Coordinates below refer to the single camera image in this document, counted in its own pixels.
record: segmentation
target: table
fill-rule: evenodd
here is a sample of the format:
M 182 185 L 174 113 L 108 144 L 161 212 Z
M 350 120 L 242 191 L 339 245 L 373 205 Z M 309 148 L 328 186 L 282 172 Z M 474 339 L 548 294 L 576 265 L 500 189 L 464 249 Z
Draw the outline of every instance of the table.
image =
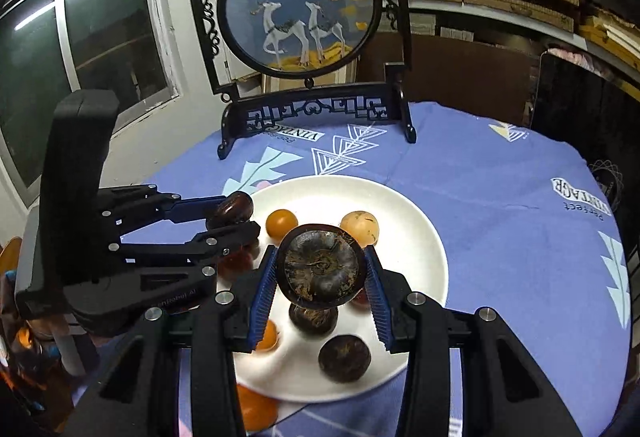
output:
M 622 390 L 630 307 L 618 229 L 596 181 L 566 143 L 434 103 L 412 104 L 411 113 L 413 145 L 396 124 L 305 116 L 237 141 L 222 161 L 216 132 L 149 182 L 184 198 L 251 193 L 303 175 L 353 175 L 396 189 L 440 234 L 449 261 L 446 306 L 494 307 L 583 435 L 599 435 Z M 127 242 L 184 242 L 204 229 L 204 221 L 162 221 Z M 451 353 L 450 435 L 457 436 L 462 385 L 459 355 Z M 188 357 L 185 351 L 180 375 L 185 436 L 191 433 Z M 261 435 L 392 437 L 403 384 L 404 372 L 356 398 L 308 405 Z

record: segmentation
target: deer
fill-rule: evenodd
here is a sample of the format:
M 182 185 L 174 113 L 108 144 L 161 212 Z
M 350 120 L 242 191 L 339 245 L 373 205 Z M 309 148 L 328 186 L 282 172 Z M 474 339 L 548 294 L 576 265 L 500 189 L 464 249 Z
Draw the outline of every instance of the deer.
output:
M 264 39 L 264 43 L 262 44 L 262 49 L 268 54 L 274 54 L 276 56 L 276 62 L 278 63 L 278 67 L 282 68 L 282 63 L 280 62 L 280 55 L 284 54 L 285 51 L 278 47 L 278 44 L 281 40 L 284 40 L 291 36 L 292 34 L 300 40 L 302 44 L 302 52 L 300 53 L 300 64 L 307 65 L 309 63 L 309 40 L 306 38 L 305 33 L 305 23 L 302 20 L 287 20 L 284 24 L 280 24 L 277 26 L 271 15 L 275 10 L 282 6 L 279 2 L 258 2 L 258 8 L 254 11 L 251 11 L 251 14 L 258 14 L 262 10 L 264 10 L 264 14 L 262 17 L 262 25 L 264 26 L 264 32 L 266 33 L 266 38 Z M 268 46 L 273 46 L 273 50 L 268 49 Z
M 319 4 L 315 2 L 305 2 L 305 5 L 311 11 L 311 16 L 309 16 L 309 34 L 316 42 L 316 51 L 318 52 L 318 61 L 322 61 L 324 59 L 324 49 L 322 49 L 322 44 L 320 40 L 329 36 L 330 34 L 334 35 L 338 40 L 340 40 L 340 56 L 344 57 L 344 36 L 342 35 L 342 26 L 340 22 L 337 20 L 332 20 L 329 22 L 328 26 L 321 27 L 318 24 L 318 12 L 322 16 L 324 13 L 322 12 L 322 8 Z

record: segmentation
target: white triangle pattern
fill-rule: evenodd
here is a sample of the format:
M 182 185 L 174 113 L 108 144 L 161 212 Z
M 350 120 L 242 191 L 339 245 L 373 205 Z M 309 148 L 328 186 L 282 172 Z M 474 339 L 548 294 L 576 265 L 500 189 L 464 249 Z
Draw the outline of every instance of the white triangle pattern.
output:
M 609 237 L 602 231 L 598 231 L 602 242 L 607 246 L 609 257 L 601 256 L 604 265 L 607 266 L 609 274 L 613 278 L 617 287 L 607 286 L 609 295 L 616 306 L 618 319 L 622 328 L 626 328 L 631 315 L 631 297 L 629 295 L 629 278 L 626 274 L 625 257 L 623 256 L 622 244 L 616 239 Z
M 352 125 L 348 124 L 349 137 L 334 136 L 334 151 L 320 150 L 312 148 L 311 154 L 314 159 L 314 170 L 316 175 L 330 175 L 341 172 L 350 166 L 359 166 L 366 161 L 350 157 L 353 154 L 364 152 L 379 146 L 369 141 L 386 133 L 383 128 L 376 128 L 372 125 Z
M 500 125 L 489 125 L 489 128 L 491 128 L 496 134 L 499 134 L 510 143 L 513 143 L 513 141 L 519 140 L 520 138 L 524 137 L 527 134 L 526 130 L 521 130 L 520 128 L 515 127 L 514 125 L 511 125 L 505 122 L 498 122 L 498 123 L 500 123 Z
M 348 124 L 349 128 L 349 137 L 352 140 L 370 140 L 371 138 L 375 138 L 380 134 L 386 134 L 386 130 L 382 128 L 374 128 L 371 125 L 351 125 Z
M 369 143 L 369 141 L 352 140 L 344 136 L 334 136 L 334 152 L 341 156 L 350 156 L 351 154 L 364 152 L 377 146 L 376 143 Z
M 314 156 L 316 175 L 331 175 L 332 173 L 341 172 L 350 166 L 359 166 L 365 163 L 362 159 L 341 156 L 319 148 L 312 148 L 311 153 Z

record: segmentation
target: white wall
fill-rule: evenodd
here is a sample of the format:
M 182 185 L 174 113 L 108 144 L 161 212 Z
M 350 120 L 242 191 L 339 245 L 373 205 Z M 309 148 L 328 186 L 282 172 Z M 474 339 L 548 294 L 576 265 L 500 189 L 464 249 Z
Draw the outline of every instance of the white wall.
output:
M 138 183 L 220 128 L 224 105 L 211 93 L 189 0 L 167 0 L 181 65 L 178 92 L 111 141 L 102 186 Z M 26 208 L 0 168 L 0 243 L 21 235 Z

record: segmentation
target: white plate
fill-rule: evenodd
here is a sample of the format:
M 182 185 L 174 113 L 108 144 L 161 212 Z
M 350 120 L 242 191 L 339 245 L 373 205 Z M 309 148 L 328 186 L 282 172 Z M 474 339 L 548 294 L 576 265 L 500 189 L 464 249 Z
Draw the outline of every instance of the white plate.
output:
M 264 229 L 268 215 L 280 208 L 291 210 L 300 224 L 338 226 L 347 213 L 365 210 L 380 224 L 376 252 L 385 269 L 404 274 L 412 290 L 422 291 L 445 305 L 449 270 L 442 241 L 427 216 L 409 199 L 382 184 L 349 176 L 300 177 L 261 189 L 252 195 L 253 220 L 262 227 L 260 257 L 273 241 Z M 228 289 L 219 283 L 218 290 Z M 278 289 L 271 320 L 280 343 L 271 353 L 236 354 L 236 380 L 263 395 L 296 403 L 336 401 L 375 388 L 400 372 L 407 354 L 389 354 L 378 340 L 370 311 L 351 305 L 338 307 L 338 324 L 324 338 L 311 339 L 289 320 L 289 302 Z M 334 383 L 318 366 L 322 345 L 339 334 L 355 334 L 368 346 L 371 364 L 354 383 Z

